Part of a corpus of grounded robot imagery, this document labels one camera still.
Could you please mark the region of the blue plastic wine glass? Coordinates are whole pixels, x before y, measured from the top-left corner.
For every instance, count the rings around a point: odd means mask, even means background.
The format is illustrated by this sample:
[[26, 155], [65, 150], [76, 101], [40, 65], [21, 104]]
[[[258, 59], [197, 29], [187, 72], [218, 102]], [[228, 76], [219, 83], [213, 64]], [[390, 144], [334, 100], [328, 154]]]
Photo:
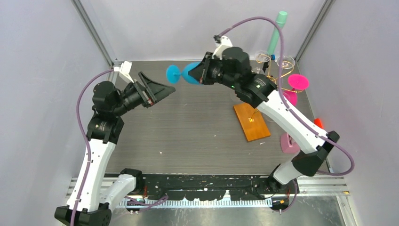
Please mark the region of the blue plastic wine glass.
[[183, 78], [189, 84], [199, 85], [200, 83], [191, 77], [188, 72], [199, 65], [200, 62], [193, 62], [188, 64], [182, 71], [177, 65], [170, 65], [166, 69], [166, 79], [172, 83], [176, 84], [181, 78]]

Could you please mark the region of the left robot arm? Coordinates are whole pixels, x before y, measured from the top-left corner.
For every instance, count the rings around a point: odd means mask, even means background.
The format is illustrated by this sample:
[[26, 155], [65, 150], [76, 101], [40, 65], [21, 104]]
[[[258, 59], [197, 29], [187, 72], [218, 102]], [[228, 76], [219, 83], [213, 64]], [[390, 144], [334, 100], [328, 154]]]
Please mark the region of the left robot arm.
[[101, 192], [105, 170], [124, 127], [122, 116], [138, 106], [149, 108], [175, 92], [175, 88], [155, 82], [143, 72], [138, 81], [129, 81], [119, 90], [110, 81], [93, 88], [94, 112], [81, 133], [86, 145], [75, 187], [64, 206], [57, 207], [55, 219], [66, 226], [107, 226], [115, 208], [131, 193], [144, 190], [140, 170], [124, 169], [117, 180]]

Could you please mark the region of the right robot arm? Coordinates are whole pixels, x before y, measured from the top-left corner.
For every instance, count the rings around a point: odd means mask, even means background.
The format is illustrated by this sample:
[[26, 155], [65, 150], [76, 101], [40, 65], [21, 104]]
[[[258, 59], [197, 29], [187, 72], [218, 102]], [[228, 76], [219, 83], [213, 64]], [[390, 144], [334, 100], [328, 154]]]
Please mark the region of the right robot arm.
[[199, 84], [219, 83], [233, 89], [241, 101], [269, 116], [299, 145], [298, 154], [267, 177], [266, 186], [274, 193], [301, 175], [314, 176], [340, 138], [307, 119], [265, 75], [253, 72], [249, 55], [239, 47], [226, 48], [220, 56], [206, 52], [202, 61], [186, 66], [183, 73]]

